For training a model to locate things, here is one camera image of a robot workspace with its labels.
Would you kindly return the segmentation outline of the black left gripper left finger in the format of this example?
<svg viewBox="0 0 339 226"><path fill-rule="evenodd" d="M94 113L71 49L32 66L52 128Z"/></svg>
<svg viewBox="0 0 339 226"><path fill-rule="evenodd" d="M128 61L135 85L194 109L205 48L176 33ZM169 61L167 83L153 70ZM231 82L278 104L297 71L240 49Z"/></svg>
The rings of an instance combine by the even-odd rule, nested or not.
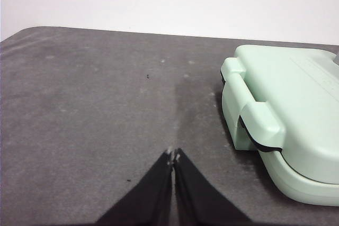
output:
<svg viewBox="0 0 339 226"><path fill-rule="evenodd" d="M140 182L97 221L98 225L168 224L172 198L172 152L164 151Z"/></svg>

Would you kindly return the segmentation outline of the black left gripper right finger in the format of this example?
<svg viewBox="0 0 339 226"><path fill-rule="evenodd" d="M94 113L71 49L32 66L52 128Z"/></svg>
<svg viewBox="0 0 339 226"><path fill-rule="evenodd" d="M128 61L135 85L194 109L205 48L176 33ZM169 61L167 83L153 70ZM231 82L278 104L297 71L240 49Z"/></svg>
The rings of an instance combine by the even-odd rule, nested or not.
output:
<svg viewBox="0 0 339 226"><path fill-rule="evenodd" d="M193 225L251 225L252 220L214 188L183 149L175 150L177 191Z"/></svg>

